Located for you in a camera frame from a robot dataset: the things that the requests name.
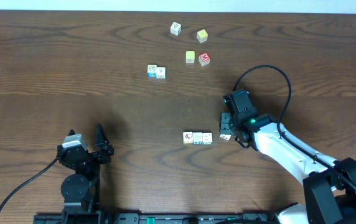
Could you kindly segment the wooden block drawing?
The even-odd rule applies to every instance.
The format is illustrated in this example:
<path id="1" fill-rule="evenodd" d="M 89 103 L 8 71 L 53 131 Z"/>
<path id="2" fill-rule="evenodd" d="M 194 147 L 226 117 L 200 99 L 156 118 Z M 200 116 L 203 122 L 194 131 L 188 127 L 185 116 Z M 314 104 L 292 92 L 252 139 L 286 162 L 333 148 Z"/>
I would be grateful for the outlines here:
<path id="1" fill-rule="evenodd" d="M 203 144 L 213 143 L 212 133 L 202 133 L 202 143 Z"/>

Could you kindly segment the wooden block brown picture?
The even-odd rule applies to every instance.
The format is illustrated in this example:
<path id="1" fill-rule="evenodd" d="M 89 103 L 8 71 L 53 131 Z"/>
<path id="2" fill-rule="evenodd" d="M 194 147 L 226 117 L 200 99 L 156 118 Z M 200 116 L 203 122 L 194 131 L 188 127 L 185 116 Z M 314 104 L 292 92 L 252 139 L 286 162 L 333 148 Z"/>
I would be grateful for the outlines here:
<path id="1" fill-rule="evenodd" d="M 192 144 L 193 142 L 194 142 L 193 132 L 192 131 L 183 132 L 183 143 Z"/>

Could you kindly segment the wooden block with drawing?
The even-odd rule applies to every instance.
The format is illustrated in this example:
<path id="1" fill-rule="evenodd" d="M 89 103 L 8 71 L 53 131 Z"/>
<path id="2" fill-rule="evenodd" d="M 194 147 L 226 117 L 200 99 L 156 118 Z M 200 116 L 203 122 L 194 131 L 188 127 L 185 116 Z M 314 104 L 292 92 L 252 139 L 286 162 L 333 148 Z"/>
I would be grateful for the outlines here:
<path id="1" fill-rule="evenodd" d="M 226 141 L 229 141 L 231 138 L 231 135 L 229 134 L 221 134 L 220 137 Z"/>

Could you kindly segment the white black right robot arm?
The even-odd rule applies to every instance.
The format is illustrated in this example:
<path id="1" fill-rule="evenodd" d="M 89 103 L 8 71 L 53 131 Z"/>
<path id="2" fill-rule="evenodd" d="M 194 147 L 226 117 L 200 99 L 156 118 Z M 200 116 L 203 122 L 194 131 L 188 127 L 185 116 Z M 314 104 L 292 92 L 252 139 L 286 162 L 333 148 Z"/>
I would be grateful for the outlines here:
<path id="1" fill-rule="evenodd" d="M 255 107 L 222 113 L 220 132 L 286 169 L 304 190 L 305 204 L 275 213 L 275 223 L 356 223 L 356 161 L 327 156 L 292 135 L 280 119 Z"/>

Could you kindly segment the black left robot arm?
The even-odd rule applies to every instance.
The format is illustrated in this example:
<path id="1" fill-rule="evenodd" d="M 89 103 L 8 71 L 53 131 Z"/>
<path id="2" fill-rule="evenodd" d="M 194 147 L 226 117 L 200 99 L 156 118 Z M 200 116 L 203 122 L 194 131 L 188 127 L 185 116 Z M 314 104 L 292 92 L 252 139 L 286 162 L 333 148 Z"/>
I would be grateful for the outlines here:
<path id="1" fill-rule="evenodd" d="M 95 152 L 81 134 L 71 130 L 63 143 L 57 146 L 57 160 L 75 173 L 61 185 L 64 210 L 68 213 L 92 213 L 100 206 L 100 166 L 111 162 L 114 148 L 101 124 L 96 126 Z"/>

